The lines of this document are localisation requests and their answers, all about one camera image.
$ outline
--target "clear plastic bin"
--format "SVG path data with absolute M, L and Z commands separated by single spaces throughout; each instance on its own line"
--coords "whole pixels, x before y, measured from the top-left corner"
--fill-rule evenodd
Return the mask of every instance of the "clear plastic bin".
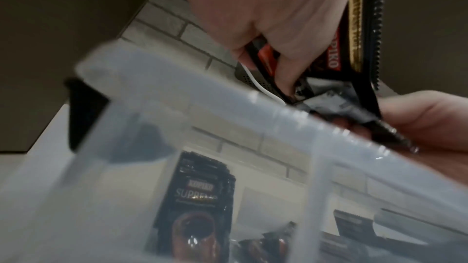
M 216 263 L 467 262 L 466 188 L 383 146 L 125 41 L 95 50 L 77 72 L 112 103 L 37 210 L 18 262 L 173 262 L 190 252 Z M 202 242 L 178 234 L 177 217 L 155 224 L 174 200 L 182 151 L 235 177 L 233 207 L 220 214 L 232 225 L 217 229 L 219 216 L 200 208 L 191 216 L 215 225 L 213 235 L 194 230 Z M 192 185 L 205 191 L 197 200 L 219 201 L 206 193 L 212 185 Z M 265 233 L 289 222 L 292 241 L 275 237 L 278 249 L 265 250 Z M 158 249 L 164 239 L 169 254 Z

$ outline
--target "person's left hand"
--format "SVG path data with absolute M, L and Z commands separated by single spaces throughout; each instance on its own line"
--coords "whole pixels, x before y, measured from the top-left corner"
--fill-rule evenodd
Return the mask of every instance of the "person's left hand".
M 294 83 L 331 42 L 348 0 L 188 0 L 202 27 L 255 69 L 244 46 L 262 34 L 281 56 L 278 88 L 294 94 Z

